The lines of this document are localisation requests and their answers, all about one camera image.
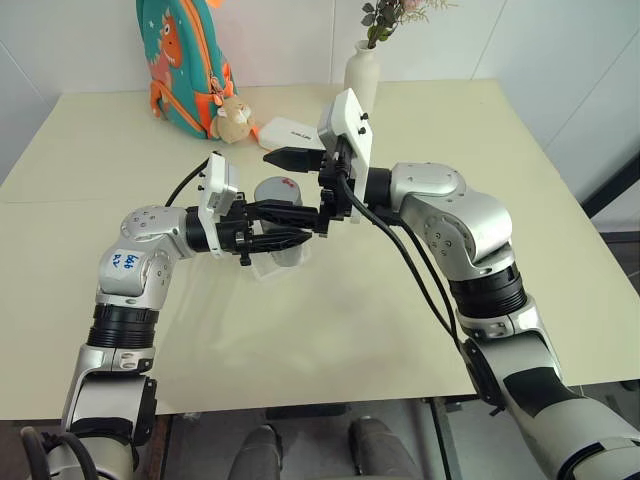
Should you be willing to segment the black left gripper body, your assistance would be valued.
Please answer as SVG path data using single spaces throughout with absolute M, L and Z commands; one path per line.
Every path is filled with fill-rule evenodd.
M 236 199 L 229 211 L 216 223 L 219 244 L 224 252 L 239 256 L 241 266 L 252 264 L 249 246 L 252 238 L 252 221 L 246 212 L 247 202 Z

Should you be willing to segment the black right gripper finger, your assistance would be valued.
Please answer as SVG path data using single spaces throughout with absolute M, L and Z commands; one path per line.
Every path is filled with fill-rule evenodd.
M 329 225 L 332 221 L 340 221 L 336 194 L 331 189 L 323 188 L 320 193 L 320 206 L 314 232 L 326 238 L 329 232 Z
M 301 147 L 282 147 L 265 154 L 263 161 L 291 172 L 319 171 L 323 162 L 323 151 Z

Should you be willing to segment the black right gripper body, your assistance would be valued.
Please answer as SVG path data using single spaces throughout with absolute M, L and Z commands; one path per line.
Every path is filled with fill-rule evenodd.
M 342 221 L 350 215 L 351 202 L 346 195 L 346 185 L 351 171 L 351 146 L 345 137 L 339 137 L 332 154 L 327 153 L 319 171 L 318 183 L 336 194 L 338 211 Z

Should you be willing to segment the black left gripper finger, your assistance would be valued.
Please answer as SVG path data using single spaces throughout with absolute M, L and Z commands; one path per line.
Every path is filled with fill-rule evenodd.
M 274 199 L 248 203 L 247 215 L 253 220 L 282 226 L 315 226 L 319 216 L 318 211 L 313 207 Z
M 311 238 L 306 231 L 274 231 L 254 235 L 249 243 L 250 252 L 284 251 L 302 245 Z

